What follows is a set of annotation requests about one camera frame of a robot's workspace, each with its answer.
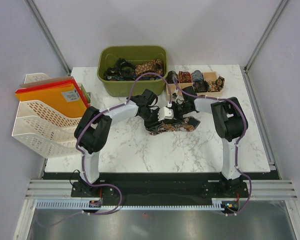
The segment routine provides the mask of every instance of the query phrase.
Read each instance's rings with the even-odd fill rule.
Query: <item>folder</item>
[[[21,102],[39,100],[69,118],[82,117],[89,107],[73,78],[18,89],[15,95]]]

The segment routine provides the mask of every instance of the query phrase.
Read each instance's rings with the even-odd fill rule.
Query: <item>yellow folder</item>
[[[15,95],[21,102],[39,100],[69,118],[82,117],[87,109],[73,83]]]

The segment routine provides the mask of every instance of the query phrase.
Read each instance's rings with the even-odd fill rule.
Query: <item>green object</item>
[[[107,81],[104,80],[108,68],[113,68],[119,58],[124,58],[133,65],[148,63],[154,59],[161,59],[164,65],[164,78],[168,75],[167,51],[161,46],[111,46],[102,51],[97,76],[103,82],[106,91],[112,97],[129,96],[134,81]],[[133,89],[132,95],[141,95],[149,89],[157,96],[162,93],[166,83],[162,79],[140,80]]]

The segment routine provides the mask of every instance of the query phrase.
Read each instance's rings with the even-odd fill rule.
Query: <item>marble tabletop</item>
[[[77,82],[92,92],[96,108],[107,108],[125,101],[125,97],[111,97],[97,77],[97,67],[74,67]],[[222,98],[237,97],[248,120],[248,130],[240,142],[239,165],[244,172],[269,172],[256,119],[248,97],[239,65],[178,65],[174,70],[217,72],[225,78]],[[159,96],[160,107],[167,103],[166,93]],[[100,152],[100,172],[220,172],[223,165],[222,141],[217,135],[211,114],[191,113],[201,121],[193,132],[165,132],[152,136],[143,120],[133,117],[113,125],[106,145]],[[50,158],[46,172],[81,170],[81,156]]]

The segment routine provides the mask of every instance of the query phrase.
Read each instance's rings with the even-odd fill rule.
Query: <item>white plastic basket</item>
[[[38,101],[19,103],[12,136],[44,158],[80,154],[74,131],[81,117],[69,118]]]

